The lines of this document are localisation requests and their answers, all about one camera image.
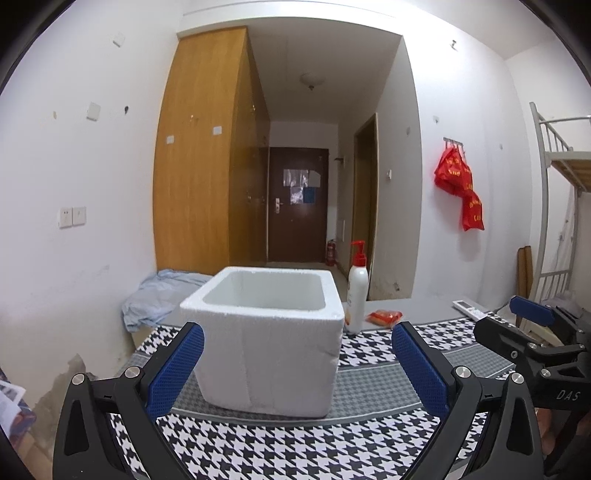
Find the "metal bed frame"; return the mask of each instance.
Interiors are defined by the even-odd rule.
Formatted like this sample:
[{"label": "metal bed frame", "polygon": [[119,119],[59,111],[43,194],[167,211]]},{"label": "metal bed frame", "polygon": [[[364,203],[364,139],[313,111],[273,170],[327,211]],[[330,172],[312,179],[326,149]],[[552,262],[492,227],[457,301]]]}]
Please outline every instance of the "metal bed frame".
[{"label": "metal bed frame", "polygon": [[[579,231],[579,197],[583,192],[591,191],[591,152],[575,151],[573,147],[569,146],[560,136],[553,127],[553,124],[582,120],[587,120],[591,123],[591,115],[546,120],[540,115],[534,102],[530,103],[530,108],[535,123],[535,133],[540,152],[540,167],[542,174],[542,225],[540,230],[540,246],[538,248],[538,256],[535,263],[534,277],[530,291],[530,300],[537,303],[543,303],[558,294],[564,293],[570,288]],[[574,187],[573,237],[568,269],[542,272],[546,240],[548,237],[548,169],[552,166],[555,167]],[[537,330],[535,324],[528,321],[522,323],[521,329],[526,333]]]}]

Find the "bottle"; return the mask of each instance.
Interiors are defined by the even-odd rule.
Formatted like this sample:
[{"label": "bottle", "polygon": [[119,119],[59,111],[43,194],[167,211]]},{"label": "bottle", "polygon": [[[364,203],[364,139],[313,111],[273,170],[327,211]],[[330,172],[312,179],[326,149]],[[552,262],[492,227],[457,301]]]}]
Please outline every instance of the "bottle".
[{"label": "bottle", "polygon": [[357,335],[361,331],[365,318],[365,300],[368,297],[367,257],[363,253],[365,242],[358,240],[351,242],[357,248],[353,256],[353,266],[349,271],[349,288],[347,290],[347,309],[345,312],[345,326],[347,330]]}]

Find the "ceiling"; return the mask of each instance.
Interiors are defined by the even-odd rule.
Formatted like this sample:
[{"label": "ceiling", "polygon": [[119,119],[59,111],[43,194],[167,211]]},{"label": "ceiling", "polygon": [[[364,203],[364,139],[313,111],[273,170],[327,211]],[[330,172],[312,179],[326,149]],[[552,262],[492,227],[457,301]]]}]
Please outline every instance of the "ceiling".
[{"label": "ceiling", "polygon": [[[400,42],[393,33],[361,25],[308,18],[248,22],[256,65],[273,121],[337,123],[392,60]],[[303,73],[325,77],[314,91]]]},{"label": "ceiling", "polygon": [[519,0],[405,0],[484,43],[505,60],[556,35]]}]

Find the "doorway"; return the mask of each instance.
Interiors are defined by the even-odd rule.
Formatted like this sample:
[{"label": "doorway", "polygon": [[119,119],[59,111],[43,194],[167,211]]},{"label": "doorway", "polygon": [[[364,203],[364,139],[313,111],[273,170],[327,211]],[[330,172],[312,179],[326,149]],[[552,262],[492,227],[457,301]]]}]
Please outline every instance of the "doorway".
[{"label": "doorway", "polygon": [[378,211],[378,123],[376,115],[355,134],[353,159],[353,222],[351,239],[365,242],[371,275]]},{"label": "doorway", "polygon": [[323,262],[329,151],[272,147],[269,155],[269,262]]}]

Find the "white remote control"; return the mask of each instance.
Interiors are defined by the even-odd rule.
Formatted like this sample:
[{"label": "white remote control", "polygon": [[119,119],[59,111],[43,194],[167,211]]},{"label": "white remote control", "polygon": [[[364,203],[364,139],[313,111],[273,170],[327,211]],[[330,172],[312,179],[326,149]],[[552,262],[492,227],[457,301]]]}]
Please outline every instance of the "white remote control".
[{"label": "white remote control", "polygon": [[470,317],[472,320],[478,321],[482,320],[485,317],[488,317],[487,313],[481,312],[476,307],[470,305],[468,302],[465,302],[463,300],[455,300],[454,302],[452,302],[452,304],[456,310],[459,310],[467,317]]}]

